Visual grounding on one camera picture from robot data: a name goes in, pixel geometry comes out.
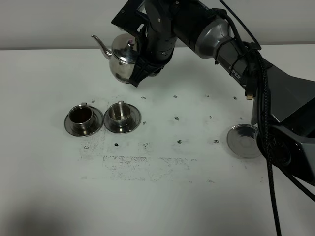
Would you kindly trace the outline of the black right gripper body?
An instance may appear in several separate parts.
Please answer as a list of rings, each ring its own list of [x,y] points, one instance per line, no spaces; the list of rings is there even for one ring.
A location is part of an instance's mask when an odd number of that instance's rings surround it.
[[[148,23],[140,55],[153,64],[166,65],[171,60],[177,36],[173,32],[173,0],[145,0]]]

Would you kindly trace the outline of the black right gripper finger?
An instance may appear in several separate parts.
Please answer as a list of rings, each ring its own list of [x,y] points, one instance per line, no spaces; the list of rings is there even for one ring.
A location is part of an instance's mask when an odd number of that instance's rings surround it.
[[[138,56],[129,83],[138,87],[142,80],[158,74],[163,67],[164,63],[150,62],[144,56]]]

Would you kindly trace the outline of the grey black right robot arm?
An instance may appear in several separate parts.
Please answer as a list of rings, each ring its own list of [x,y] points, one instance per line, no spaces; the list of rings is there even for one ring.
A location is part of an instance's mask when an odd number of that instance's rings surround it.
[[[213,58],[254,100],[262,154],[290,180],[315,182],[315,84],[290,76],[243,41],[229,9],[198,0],[130,0],[131,34],[139,41],[130,82],[158,74],[169,63],[174,42],[183,41],[200,58]]]

